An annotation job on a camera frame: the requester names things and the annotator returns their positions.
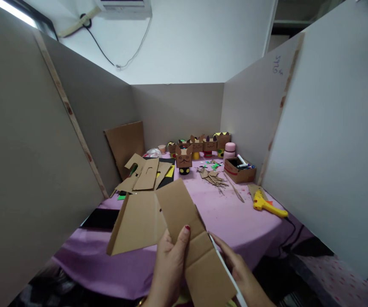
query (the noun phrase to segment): cardboard cat figure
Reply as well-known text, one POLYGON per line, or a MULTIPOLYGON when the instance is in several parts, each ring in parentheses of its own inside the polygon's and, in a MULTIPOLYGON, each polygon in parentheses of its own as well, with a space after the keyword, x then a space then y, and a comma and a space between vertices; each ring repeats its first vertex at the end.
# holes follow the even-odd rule
POLYGON ((193 166, 193 158, 191 153, 193 152, 193 146, 189 148, 181 149, 177 144, 175 147, 175 163, 180 172, 180 175, 188 175, 190 173, 190 167, 193 166))
POLYGON ((202 142, 204 140, 204 134, 199 138, 194 137, 191 135, 190 139, 187 143, 193 145, 193 160, 198 160, 200 158, 200 152, 202 151, 202 142))
POLYGON ((171 158, 175 158, 175 147, 176 147, 176 144, 174 142, 168 142, 167 149, 168 149, 168 152, 170 153, 171 158))
POLYGON ((224 156, 225 144, 231 142, 231 135, 229 132, 223 133, 219 132, 215 134, 217 136, 217 153, 218 157, 222 158, 224 156))
POLYGON ((211 158, 213 156, 213 151, 217 150, 217 137, 214 136, 211 141, 210 137, 207 136, 207 138, 203 140, 202 150, 205 158, 211 158))

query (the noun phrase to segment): hand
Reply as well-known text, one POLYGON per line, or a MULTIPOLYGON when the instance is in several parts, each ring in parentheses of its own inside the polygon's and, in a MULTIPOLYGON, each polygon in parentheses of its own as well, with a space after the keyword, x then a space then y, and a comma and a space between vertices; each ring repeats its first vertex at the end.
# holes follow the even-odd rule
POLYGON ((215 243, 222 250, 225 263, 232 277, 234 277, 248 307, 275 307, 248 268, 244 259, 240 255, 234 253, 234 251, 219 237, 211 232, 210 234, 213 236, 215 243))
POLYGON ((184 273, 184 254, 190 241, 190 227, 184 226, 175 245, 168 230, 157 244, 153 281, 143 307, 170 307, 180 295, 184 273))

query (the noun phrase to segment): smartphone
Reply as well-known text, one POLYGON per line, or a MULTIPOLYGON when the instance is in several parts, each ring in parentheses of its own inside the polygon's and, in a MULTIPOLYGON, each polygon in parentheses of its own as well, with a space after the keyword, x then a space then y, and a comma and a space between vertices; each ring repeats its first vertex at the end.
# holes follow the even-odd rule
POLYGON ((80 228, 112 231, 120 210, 95 209, 80 228))

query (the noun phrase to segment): wooden edge strip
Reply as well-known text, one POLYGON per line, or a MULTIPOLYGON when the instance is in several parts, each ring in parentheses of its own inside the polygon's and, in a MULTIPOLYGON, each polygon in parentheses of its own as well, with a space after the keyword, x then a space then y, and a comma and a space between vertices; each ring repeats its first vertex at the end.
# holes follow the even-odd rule
POLYGON ((93 161, 93 158, 91 156, 89 147, 87 146, 86 140, 82 134, 82 131, 80 130, 79 124, 77 122, 76 117, 74 116, 74 112, 72 110, 72 107, 70 106, 69 99, 67 98, 67 95, 64 91, 64 88, 61 84, 59 75, 57 74, 56 68, 53 64, 53 61, 49 55, 49 52, 47 51, 46 45, 44 43, 43 37, 40 34, 40 31, 38 29, 33 29, 33 35, 35 36, 35 39, 38 43, 40 52, 42 53, 43 59, 46 63, 46 66, 50 72, 50 75, 52 76, 52 79, 55 83, 56 89, 59 92, 60 98, 64 104, 64 107, 67 111, 67 114, 69 115, 70 121, 72 122, 73 128, 76 132, 77 137, 79 138, 80 144, 82 145, 83 151, 86 154, 86 157, 90 163, 90 167, 94 173, 94 176, 96 177, 96 180, 99 184, 100 190, 103 193, 103 196, 105 199, 108 199, 107 191, 103 185, 102 178, 100 177, 99 171, 97 170, 96 164, 93 161))
POLYGON ((291 68, 289 69, 289 75, 288 75, 288 79, 286 80, 285 89, 284 89, 283 94, 282 94, 282 98, 281 98, 281 102, 280 102, 280 106, 279 106, 279 110, 278 110, 278 117, 277 117, 277 120, 275 121, 274 126, 272 128, 271 141, 269 142, 268 151, 265 155, 264 163, 262 164, 260 177, 258 179, 258 185, 261 185, 262 180, 264 179, 266 168, 268 166, 269 154, 271 153, 272 143, 274 142, 275 135, 276 135, 277 130, 278 130, 278 125, 279 125, 279 121, 281 120, 281 115, 282 115, 283 107, 285 105, 286 96, 288 95, 288 90, 289 90, 289 86, 291 84, 292 76, 294 74, 296 61, 298 60, 298 55, 299 55, 299 52, 301 50, 303 42, 304 42, 304 33, 301 33, 301 36, 299 37, 298 45, 297 45, 296 50, 295 50, 294 58, 292 59, 291 68))

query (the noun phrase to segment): glue gun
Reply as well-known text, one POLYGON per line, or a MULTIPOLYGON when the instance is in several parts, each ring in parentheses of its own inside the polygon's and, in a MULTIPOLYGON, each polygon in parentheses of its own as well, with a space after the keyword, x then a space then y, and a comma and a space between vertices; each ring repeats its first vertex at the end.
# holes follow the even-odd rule
POLYGON ((254 195, 254 209, 261 211, 262 209, 265 209, 272 214, 275 214, 276 216, 280 218, 288 217, 288 211, 280 210, 272 205, 270 205, 262 196, 262 191, 257 190, 254 195))

